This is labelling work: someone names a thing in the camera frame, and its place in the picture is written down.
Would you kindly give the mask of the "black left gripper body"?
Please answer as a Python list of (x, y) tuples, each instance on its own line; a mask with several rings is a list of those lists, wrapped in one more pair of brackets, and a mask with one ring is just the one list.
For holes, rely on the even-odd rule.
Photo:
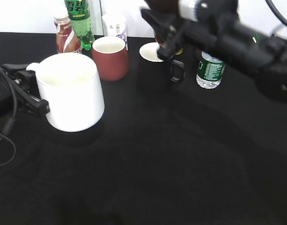
[(13, 115), (12, 119), (16, 118), (17, 98), (15, 88), (8, 73), (0, 66), (0, 115), (4, 114), (10, 108), (10, 98), (13, 102)]

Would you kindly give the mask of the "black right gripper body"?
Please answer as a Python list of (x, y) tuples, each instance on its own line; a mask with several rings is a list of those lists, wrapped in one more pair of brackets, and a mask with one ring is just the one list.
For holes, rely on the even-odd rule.
[(173, 46), (190, 43), (214, 56), (241, 56), (237, 8), (237, 0), (178, 0), (175, 9), (182, 24)]

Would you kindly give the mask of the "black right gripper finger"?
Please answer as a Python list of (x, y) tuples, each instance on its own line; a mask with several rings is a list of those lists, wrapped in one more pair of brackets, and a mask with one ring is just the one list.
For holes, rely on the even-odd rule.
[(153, 28), (160, 49), (157, 56), (161, 60), (171, 60), (184, 46), (188, 22), (175, 14), (162, 13), (148, 8), (141, 8), (141, 17)]

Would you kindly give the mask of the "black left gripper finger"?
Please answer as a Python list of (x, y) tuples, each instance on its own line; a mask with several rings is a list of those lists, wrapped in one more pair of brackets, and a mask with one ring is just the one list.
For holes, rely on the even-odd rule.
[(35, 82), (34, 71), (27, 71), (28, 64), (3, 64), (1, 66), (10, 78), (21, 80), (21, 82)]
[(15, 94), (17, 98), (17, 112), (29, 113), (37, 117), (44, 117), (50, 112), (47, 100), (39, 99), (23, 90), (16, 90)]

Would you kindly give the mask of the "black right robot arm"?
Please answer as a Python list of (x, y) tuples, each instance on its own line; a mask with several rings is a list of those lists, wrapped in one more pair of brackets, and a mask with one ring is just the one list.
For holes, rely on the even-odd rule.
[(169, 60), (192, 45), (252, 79), (266, 97), (287, 103), (287, 40), (241, 23), (236, 0), (149, 0), (142, 18), (164, 41)]

